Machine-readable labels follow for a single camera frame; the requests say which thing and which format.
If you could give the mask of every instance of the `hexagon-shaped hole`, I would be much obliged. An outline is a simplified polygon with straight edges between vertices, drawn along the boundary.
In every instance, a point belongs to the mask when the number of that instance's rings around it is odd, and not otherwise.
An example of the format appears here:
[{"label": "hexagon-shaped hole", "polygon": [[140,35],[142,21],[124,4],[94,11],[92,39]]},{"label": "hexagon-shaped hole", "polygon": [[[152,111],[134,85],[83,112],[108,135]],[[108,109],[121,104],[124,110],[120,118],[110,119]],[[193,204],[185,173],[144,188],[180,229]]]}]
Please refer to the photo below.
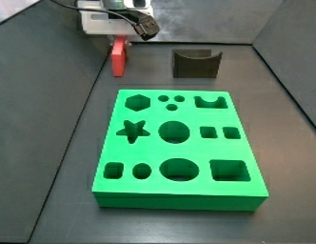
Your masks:
[{"label": "hexagon-shaped hole", "polygon": [[150,108],[150,98],[144,95],[134,95],[126,98],[125,107],[136,112]]}]

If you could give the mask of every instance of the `gray wall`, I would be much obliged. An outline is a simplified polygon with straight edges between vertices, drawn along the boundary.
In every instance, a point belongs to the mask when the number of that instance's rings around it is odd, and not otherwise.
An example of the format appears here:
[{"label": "gray wall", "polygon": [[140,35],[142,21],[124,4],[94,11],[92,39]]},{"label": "gray wall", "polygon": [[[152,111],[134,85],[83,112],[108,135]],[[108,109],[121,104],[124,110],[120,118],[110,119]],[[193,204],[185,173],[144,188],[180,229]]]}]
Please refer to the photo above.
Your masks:
[{"label": "gray wall", "polygon": [[253,46],[316,125],[316,0],[287,0]]},{"label": "gray wall", "polygon": [[152,41],[252,44],[283,0],[153,0]]},{"label": "gray wall", "polygon": [[29,240],[106,53],[49,1],[0,26],[0,242]]}]

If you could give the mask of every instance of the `star-shaped hole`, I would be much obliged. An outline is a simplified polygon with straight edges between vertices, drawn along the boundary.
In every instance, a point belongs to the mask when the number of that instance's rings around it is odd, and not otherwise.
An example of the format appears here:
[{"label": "star-shaped hole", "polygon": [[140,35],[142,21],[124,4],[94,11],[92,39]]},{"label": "star-shaped hole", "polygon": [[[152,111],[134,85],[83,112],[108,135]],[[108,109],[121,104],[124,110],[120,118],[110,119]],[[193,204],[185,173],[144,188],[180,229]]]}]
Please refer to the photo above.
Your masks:
[{"label": "star-shaped hole", "polygon": [[150,133],[144,129],[145,121],[133,123],[129,120],[124,121],[124,129],[117,132],[117,135],[128,136],[128,141],[134,144],[140,136],[150,136]]}]

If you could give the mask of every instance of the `arch-shaped hole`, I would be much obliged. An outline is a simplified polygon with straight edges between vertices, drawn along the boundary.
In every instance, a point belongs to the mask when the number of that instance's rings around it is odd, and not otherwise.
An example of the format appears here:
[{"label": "arch-shaped hole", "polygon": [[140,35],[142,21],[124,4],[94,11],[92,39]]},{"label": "arch-shaped hole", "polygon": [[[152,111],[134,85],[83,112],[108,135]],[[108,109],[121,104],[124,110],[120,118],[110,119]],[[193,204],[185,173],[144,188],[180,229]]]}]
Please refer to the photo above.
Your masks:
[{"label": "arch-shaped hole", "polygon": [[161,174],[173,181],[189,181],[198,176],[198,165],[184,158],[173,158],[161,165]]},{"label": "arch-shaped hole", "polygon": [[133,175],[137,179],[148,179],[152,175],[152,168],[148,164],[138,164],[133,168]]},{"label": "arch-shaped hole", "polygon": [[184,143],[190,137],[190,129],[184,123],[169,121],[161,126],[160,135],[166,142]]},{"label": "arch-shaped hole", "polygon": [[208,102],[201,98],[201,96],[196,96],[196,105],[200,109],[228,109],[222,96],[220,96],[214,102]]}]

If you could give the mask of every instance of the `cable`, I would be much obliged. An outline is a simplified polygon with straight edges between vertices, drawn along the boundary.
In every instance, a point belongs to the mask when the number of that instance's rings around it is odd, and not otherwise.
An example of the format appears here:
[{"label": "cable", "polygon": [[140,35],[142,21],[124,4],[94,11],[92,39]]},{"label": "cable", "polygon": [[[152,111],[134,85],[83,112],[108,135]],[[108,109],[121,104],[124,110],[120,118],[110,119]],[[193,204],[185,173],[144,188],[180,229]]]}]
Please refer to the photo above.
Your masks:
[{"label": "cable", "polygon": [[109,10],[97,10],[97,9],[86,9],[86,8],[78,8],[78,7],[73,7],[70,5],[62,4],[59,3],[57,0],[50,0],[53,3],[58,4],[59,6],[71,9],[71,10],[79,10],[79,11],[97,11],[97,12],[106,12],[106,13],[112,13],[113,15],[118,16],[120,18],[122,18],[125,21],[129,22],[129,24],[136,27],[136,23],[133,23],[133,21],[130,19],[128,19],[125,16],[122,16],[121,14],[118,14],[114,11],[109,11]]}]

